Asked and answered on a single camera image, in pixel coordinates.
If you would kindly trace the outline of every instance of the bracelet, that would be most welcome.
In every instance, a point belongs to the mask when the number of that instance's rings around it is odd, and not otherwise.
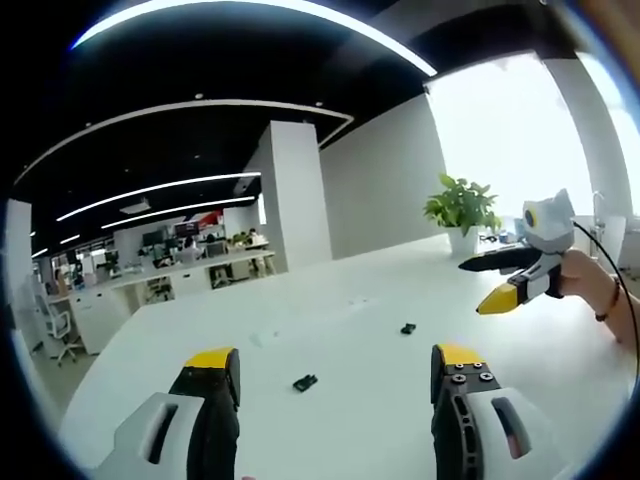
[[[611,297],[611,301],[609,302],[609,308],[607,308],[607,311],[602,315],[596,314],[596,320],[599,322],[604,322],[607,319],[607,317],[611,313],[611,310],[613,310],[613,307],[616,306],[616,304],[618,303],[618,299],[620,298],[620,279],[618,277],[614,277],[613,280],[616,283],[616,289],[613,292],[613,296]]]

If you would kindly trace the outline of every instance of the black cable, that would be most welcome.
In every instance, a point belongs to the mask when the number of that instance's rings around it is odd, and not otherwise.
[[[635,334],[634,336],[635,336],[635,340],[636,340],[636,378],[635,378],[634,388],[633,388],[633,391],[635,393],[636,389],[638,388],[638,378],[640,378],[640,340],[638,340],[638,320],[636,319],[636,312],[635,312],[635,310],[633,308],[633,303],[631,302],[631,294],[629,294],[629,289],[627,288],[627,285],[624,283],[624,278],[622,278],[622,274],[620,273],[620,270],[618,270],[618,266],[611,259],[611,256],[604,249],[604,247],[598,241],[598,239],[596,239],[593,235],[591,235],[591,233],[588,232],[582,225],[580,225],[580,224],[578,224],[576,222],[573,222],[573,224],[577,228],[582,230],[582,233],[584,233],[587,237],[589,237],[591,239],[591,241],[593,241],[593,243],[596,244],[596,246],[598,247],[598,250],[600,250],[602,253],[604,253],[605,257],[607,257],[607,260],[609,260],[609,263],[611,264],[611,266],[615,270],[616,275],[618,275],[618,279],[620,280],[620,285],[622,285],[622,289],[624,290],[624,294],[627,297],[627,302],[629,303],[629,310],[631,310],[631,318],[633,320],[633,333]]]

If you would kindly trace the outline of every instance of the white flower pot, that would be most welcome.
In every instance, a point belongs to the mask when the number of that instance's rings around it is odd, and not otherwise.
[[[478,227],[471,227],[466,236],[462,236],[462,229],[446,228],[451,245],[451,256],[468,258],[476,254],[478,250]]]

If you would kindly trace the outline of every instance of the ceiling light strip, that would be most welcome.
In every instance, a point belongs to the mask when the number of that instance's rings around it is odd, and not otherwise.
[[[64,240],[62,240],[60,242],[60,245],[64,245],[65,243],[69,243],[69,242],[71,242],[73,240],[77,240],[79,238],[80,238],[80,235],[74,235],[73,237],[65,238]]]
[[[170,7],[178,7],[182,5],[191,5],[194,3],[218,3],[218,2],[237,2],[237,3],[252,3],[258,5],[269,5],[273,7],[281,7],[289,10],[295,10],[302,13],[313,15],[314,17],[323,18],[343,27],[348,28],[354,32],[360,33],[365,37],[370,38],[374,42],[379,43],[383,47],[388,48],[392,52],[401,56],[409,63],[413,64],[416,68],[424,72],[425,74],[432,76],[437,73],[436,69],[425,62],[422,58],[409,50],[407,47],[394,40],[393,38],[385,35],[380,30],[377,30],[366,23],[356,20],[353,17],[340,13],[331,8],[316,3],[307,2],[305,0],[150,0],[148,2],[135,5],[127,8],[105,18],[101,22],[98,22],[89,30],[87,30],[71,47],[72,49],[78,45],[86,42],[91,37],[98,35],[105,30],[118,25],[119,23],[126,22],[132,18],[144,15],[146,13],[163,10]]]
[[[163,215],[165,213],[179,212],[181,210],[188,210],[190,208],[209,207],[211,205],[223,205],[225,203],[246,202],[246,201],[255,200],[255,199],[256,197],[230,198],[228,200],[216,200],[215,202],[196,203],[193,205],[186,205],[184,207],[169,208],[168,210],[160,210],[159,212],[147,213],[145,215],[140,215],[134,218],[126,218],[118,222],[113,222],[107,225],[103,225],[100,228],[105,229],[109,227],[115,227],[116,225],[122,225],[123,223],[135,222],[136,220],[142,220],[143,218],[155,217],[156,215]]]
[[[109,118],[102,122],[96,123],[84,130],[74,133],[70,137],[65,138],[64,140],[56,143],[53,147],[49,148],[46,152],[36,158],[31,164],[24,169],[24,171],[16,178],[13,182],[14,185],[17,185],[20,180],[24,178],[24,176],[29,173],[29,171],[34,168],[38,163],[47,158],[49,155],[57,152],[62,147],[69,145],[71,142],[78,140],[79,138],[84,137],[90,133],[95,132],[96,130],[100,130],[101,128],[108,127],[109,125],[114,125],[119,122],[123,122],[125,120],[130,120],[132,118],[141,117],[143,115],[150,115],[152,113],[159,112],[167,112],[171,110],[180,110],[182,108],[195,108],[195,107],[220,107],[220,106],[240,106],[240,107],[271,107],[271,108],[282,108],[286,110],[297,110],[301,112],[310,112],[317,113],[319,115],[326,115],[329,117],[340,118],[344,120],[344,123],[340,125],[336,130],[331,132],[327,137],[324,138],[322,142],[319,143],[319,146],[322,147],[327,140],[332,138],[336,133],[345,128],[351,122],[353,122],[354,117],[351,115],[347,115],[346,113],[334,112],[333,110],[327,110],[325,108],[318,107],[310,107],[307,105],[297,105],[295,103],[288,102],[274,102],[271,100],[243,100],[243,99],[219,99],[219,100],[191,100],[188,102],[179,102],[179,103],[169,103],[166,105],[156,105],[155,107],[143,108],[141,110],[136,110],[135,112],[124,113],[122,115],[118,115],[117,117]]]
[[[210,182],[213,180],[232,180],[234,178],[245,178],[245,177],[259,177],[259,172],[245,172],[245,173],[232,173],[229,175],[212,175],[209,177],[198,177],[198,178],[190,178],[188,180],[177,180],[175,182],[163,183],[161,185],[154,185],[153,187],[141,188],[140,190],[134,190],[133,192],[122,193],[120,195],[116,195],[115,197],[105,198],[104,200],[100,200],[99,202],[92,203],[91,205],[87,205],[86,207],[78,208],[73,212],[69,212],[64,214],[61,217],[56,218],[56,222],[61,222],[73,215],[76,215],[81,212],[85,212],[91,208],[98,207],[100,205],[104,205],[105,203],[115,202],[116,200],[121,200],[123,198],[132,197],[134,195],[140,195],[146,192],[152,192],[154,190],[161,190],[163,188],[169,187],[177,187],[179,185],[188,185],[190,183],[199,183],[199,182]]]
[[[49,251],[48,248],[43,248],[42,250],[31,255],[31,258],[36,258],[37,256],[42,255],[43,253],[47,253],[48,251]]]

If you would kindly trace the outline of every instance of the green leaves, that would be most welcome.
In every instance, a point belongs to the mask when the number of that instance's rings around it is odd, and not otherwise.
[[[429,197],[424,207],[425,217],[435,220],[441,227],[460,227],[464,236],[474,225],[494,230],[500,227],[500,219],[491,209],[497,195],[485,195],[491,185],[469,184],[465,178],[455,180],[444,173],[440,174],[440,183],[446,189]]]

